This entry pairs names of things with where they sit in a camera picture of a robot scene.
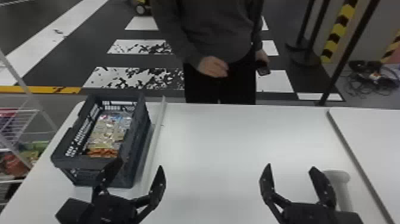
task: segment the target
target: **sleeve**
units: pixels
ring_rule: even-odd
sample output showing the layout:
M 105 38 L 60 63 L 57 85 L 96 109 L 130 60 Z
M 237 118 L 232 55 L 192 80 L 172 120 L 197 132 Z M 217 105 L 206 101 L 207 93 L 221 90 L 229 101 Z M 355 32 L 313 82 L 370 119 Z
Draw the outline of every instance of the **sleeve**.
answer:
M 254 22 L 254 29 L 252 32 L 252 42 L 256 51 L 263 48 L 261 40 L 261 31 L 263 29 L 263 8 L 264 0 L 247 0 L 250 19 Z
M 197 68 L 204 57 L 182 29 L 177 0 L 151 0 L 155 22 L 172 50 L 184 63 Z
M 254 49 L 256 51 L 261 50 L 263 48 L 263 42 L 261 40 L 261 31 L 263 29 L 263 18 L 260 17 L 260 20 L 257 24 L 254 24 L 255 29 L 253 33 L 253 44 Z

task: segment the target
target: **gray sweater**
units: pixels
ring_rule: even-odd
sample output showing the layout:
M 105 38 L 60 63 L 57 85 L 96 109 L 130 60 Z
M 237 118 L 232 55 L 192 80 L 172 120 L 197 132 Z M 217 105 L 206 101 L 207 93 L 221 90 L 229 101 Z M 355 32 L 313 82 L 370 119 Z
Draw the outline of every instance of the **gray sweater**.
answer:
M 256 50 L 263 47 L 261 18 L 258 24 L 253 22 L 258 17 L 253 5 L 257 1 L 150 0 L 157 26 L 174 53 L 194 67 L 205 56 L 238 61 L 249 52 L 252 41 Z

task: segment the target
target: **yellow black striped pole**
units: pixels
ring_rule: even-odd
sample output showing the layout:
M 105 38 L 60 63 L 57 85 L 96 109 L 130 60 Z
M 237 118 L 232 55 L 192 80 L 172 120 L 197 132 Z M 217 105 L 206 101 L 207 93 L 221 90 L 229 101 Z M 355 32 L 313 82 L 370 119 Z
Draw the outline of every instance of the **yellow black striped pole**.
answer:
M 323 63 L 329 63 L 333 54 L 338 49 L 339 41 L 346 34 L 347 25 L 355 14 L 357 3 L 358 0 L 345 0 L 343 3 L 342 9 L 322 52 L 321 60 Z
M 400 30 L 396 34 L 395 40 L 387 48 L 386 53 L 383 56 L 383 58 L 380 60 L 380 62 L 387 63 L 399 46 L 400 46 Z

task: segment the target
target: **yellow floor line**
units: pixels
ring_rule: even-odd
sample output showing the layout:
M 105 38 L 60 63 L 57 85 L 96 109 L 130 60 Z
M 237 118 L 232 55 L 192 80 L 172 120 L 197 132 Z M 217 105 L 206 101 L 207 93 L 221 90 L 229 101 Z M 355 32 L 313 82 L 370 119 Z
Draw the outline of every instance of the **yellow floor line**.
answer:
M 28 86 L 33 94 L 78 94 L 81 87 L 66 86 Z M 24 93 L 21 86 L 0 86 L 2 94 L 20 94 Z

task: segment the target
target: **phone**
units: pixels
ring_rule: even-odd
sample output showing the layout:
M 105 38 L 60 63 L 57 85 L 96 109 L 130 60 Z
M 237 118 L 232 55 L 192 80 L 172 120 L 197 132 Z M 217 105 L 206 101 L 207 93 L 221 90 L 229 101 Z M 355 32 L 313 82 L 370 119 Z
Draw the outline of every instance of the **phone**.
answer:
M 260 76 L 267 76 L 271 74 L 270 66 L 265 61 L 258 60 L 255 62 L 255 69 Z

